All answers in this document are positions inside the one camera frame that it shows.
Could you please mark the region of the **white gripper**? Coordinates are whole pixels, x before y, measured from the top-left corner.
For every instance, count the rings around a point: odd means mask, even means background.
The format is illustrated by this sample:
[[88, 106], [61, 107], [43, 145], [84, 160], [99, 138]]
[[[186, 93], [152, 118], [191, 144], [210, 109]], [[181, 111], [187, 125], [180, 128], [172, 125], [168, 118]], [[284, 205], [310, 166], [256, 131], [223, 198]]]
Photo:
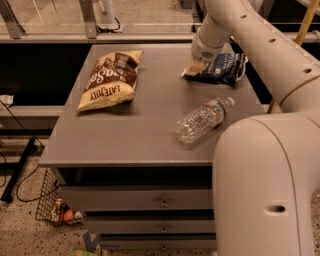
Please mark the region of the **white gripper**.
[[192, 39], [191, 53], [194, 59], [189, 61], [184, 75], [195, 76], [204, 71], [207, 63], [203, 61], [213, 61], [220, 54], [223, 45], [224, 34], [221, 31], [200, 27]]

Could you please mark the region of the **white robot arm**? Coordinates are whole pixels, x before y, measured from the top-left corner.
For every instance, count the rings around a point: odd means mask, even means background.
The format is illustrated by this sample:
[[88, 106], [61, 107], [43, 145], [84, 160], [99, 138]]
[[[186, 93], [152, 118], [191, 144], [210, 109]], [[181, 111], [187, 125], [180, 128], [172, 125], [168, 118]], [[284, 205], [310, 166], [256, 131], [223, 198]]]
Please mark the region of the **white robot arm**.
[[253, 8], [205, 0], [192, 41], [212, 60], [233, 37], [278, 104], [230, 125], [213, 156], [215, 256], [315, 256], [311, 199], [320, 186], [320, 66]]

